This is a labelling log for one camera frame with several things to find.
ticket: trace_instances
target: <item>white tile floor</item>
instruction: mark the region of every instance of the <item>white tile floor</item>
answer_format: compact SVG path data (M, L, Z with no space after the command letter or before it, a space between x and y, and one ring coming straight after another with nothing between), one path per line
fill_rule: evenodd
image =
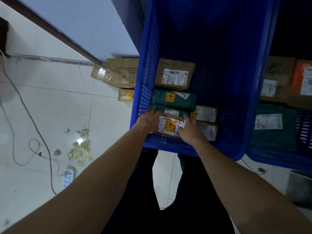
M118 90L90 77L92 67L38 60L11 58L6 72L17 84L29 112L53 153L60 149L62 154L60 172L67 165L76 167L77 173L90 164L79 166L68 162L67 153L79 135L75 132L89 128L93 158L100 156L110 145L129 129L132 104L117 101ZM0 94L15 135L15 156L25 163L32 152L28 148L30 139L39 140L40 152L48 156L42 141L28 118L13 87L1 72ZM12 135L3 112L0 112L0 232L24 217L53 197L50 189L49 162L35 156L28 165L18 166L12 159ZM286 190L289 169L272 167L243 160L253 170L259 167L267 173L262 177L282 193ZM53 186L61 191L62 178L56 175L53 165ZM153 167L154 189L159 207L166 208L176 195L182 175L177 155L159 151Z

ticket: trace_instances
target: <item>white label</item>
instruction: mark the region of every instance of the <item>white label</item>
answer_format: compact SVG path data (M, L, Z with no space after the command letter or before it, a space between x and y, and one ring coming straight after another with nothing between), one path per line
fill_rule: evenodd
M261 114L255 118L255 130L283 129L282 114Z
M206 128L202 131L209 141L216 141L216 127L215 126L206 126Z
M265 79L261 90L261 96L275 97L277 81Z
M176 116L179 115L178 111L171 110L171 109L165 109L165 113L173 114L173 115L176 115Z
M163 70L163 84L174 84L186 86L188 71L185 70Z
M305 68L300 94L312 96L312 67Z
M184 92L178 92L178 91L172 91L175 94L179 95L180 97L184 98L185 100L189 97L189 93L184 93Z
M202 107L196 106L196 109L193 113L193 117L197 119L197 121L205 121L205 122L216 122L216 108Z
M172 135L175 137L180 137L178 128L184 128L185 122L177 119L172 119L169 117L160 116L158 120L158 132Z

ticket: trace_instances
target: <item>white wall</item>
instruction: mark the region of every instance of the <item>white wall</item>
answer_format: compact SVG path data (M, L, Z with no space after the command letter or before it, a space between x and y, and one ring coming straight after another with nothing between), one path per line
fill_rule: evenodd
M100 60L138 55L111 0L19 0Z
M80 53L0 1L0 16L9 22L7 53L89 61Z

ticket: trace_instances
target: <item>person's right hand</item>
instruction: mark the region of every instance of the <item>person's right hand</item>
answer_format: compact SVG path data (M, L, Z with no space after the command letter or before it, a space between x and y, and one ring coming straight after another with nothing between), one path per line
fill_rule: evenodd
M196 118L189 118L187 115L183 115L185 120L184 128L179 127L179 135L186 143L193 146L196 140L207 141L206 137L198 130L196 126Z

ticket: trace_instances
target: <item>black pants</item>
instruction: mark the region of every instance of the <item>black pants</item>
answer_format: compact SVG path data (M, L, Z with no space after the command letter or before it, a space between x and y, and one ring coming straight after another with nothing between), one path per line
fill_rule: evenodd
M158 150L143 148L102 233L234 233L230 217L198 157L178 155L183 173L177 195L170 206L159 209L152 173L157 154Z

